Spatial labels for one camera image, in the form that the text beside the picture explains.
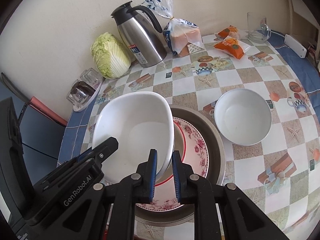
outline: thermos handle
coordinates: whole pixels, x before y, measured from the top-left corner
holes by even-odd
[[[267,38],[266,38],[266,40],[268,40],[268,39],[271,37],[271,29],[270,29],[270,27],[269,27],[267,24],[265,24],[265,30],[267,31]]]
[[[156,31],[159,33],[162,33],[162,28],[161,28],[160,23],[158,22],[156,16],[153,14],[153,12],[149,8],[147,8],[143,5],[138,5],[138,6],[135,6],[135,7],[128,9],[127,13],[132,13],[133,11],[143,11],[150,18],[150,20],[153,24],[153,27],[156,29]]]

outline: glass cup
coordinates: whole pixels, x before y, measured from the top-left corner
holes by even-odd
[[[71,90],[67,95],[67,99],[75,106],[79,107],[84,105],[90,97],[94,94],[95,90],[84,81],[76,80]]]
[[[248,12],[248,38],[255,43],[265,43],[271,36],[267,18],[259,13]]]
[[[88,83],[90,86],[92,86],[94,89],[97,89],[101,80],[102,76],[100,73],[95,71],[93,68],[89,68],[82,72],[80,75],[81,80]]]

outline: white bowl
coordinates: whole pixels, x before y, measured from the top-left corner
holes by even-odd
[[[157,150],[159,179],[168,168],[173,151],[174,128],[167,101],[154,92],[134,92],[110,101],[94,128],[92,148],[110,136],[119,148],[102,163],[104,178],[118,183],[148,161],[150,149]]]
[[[219,98],[214,120],[224,137],[243,146],[262,141],[272,124],[268,103],[258,93],[244,88],[230,90]]]

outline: plastic bread bag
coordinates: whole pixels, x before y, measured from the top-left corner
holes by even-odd
[[[223,50],[225,53],[237,59],[241,59],[251,46],[235,38],[227,36],[223,41],[217,43],[214,47],[216,49]]]
[[[204,49],[199,27],[173,17],[173,0],[145,0],[142,5],[161,17],[169,19],[162,33],[174,55],[183,57]]]
[[[239,30],[238,28],[230,25],[228,28],[225,28],[223,31],[218,33],[218,37],[221,39],[225,39],[227,36],[230,36],[237,40],[241,40],[247,36],[247,33],[243,30]]]

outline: stainless steel basin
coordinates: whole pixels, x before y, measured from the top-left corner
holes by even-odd
[[[211,183],[221,185],[226,171],[226,154],[223,142],[215,126],[202,114],[184,106],[170,105],[172,115],[191,123],[203,136],[209,152],[209,170],[207,179]],[[136,206],[136,220],[152,226],[167,227],[182,224],[194,216],[193,205],[164,211],[154,212]]]

